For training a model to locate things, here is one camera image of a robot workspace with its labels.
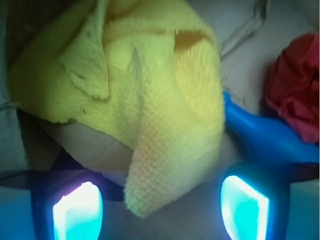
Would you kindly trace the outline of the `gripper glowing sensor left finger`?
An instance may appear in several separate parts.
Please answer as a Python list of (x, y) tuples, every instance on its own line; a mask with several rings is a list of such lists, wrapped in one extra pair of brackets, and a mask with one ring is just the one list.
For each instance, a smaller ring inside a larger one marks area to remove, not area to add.
[(96, 240), (103, 200), (91, 172), (32, 172), (32, 214), (38, 240)]

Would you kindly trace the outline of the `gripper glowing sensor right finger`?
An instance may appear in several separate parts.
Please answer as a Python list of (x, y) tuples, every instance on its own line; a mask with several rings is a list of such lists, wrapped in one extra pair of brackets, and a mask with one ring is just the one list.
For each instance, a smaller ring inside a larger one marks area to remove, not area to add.
[(318, 240), (320, 173), (316, 163), (237, 163), (220, 190), (232, 240)]

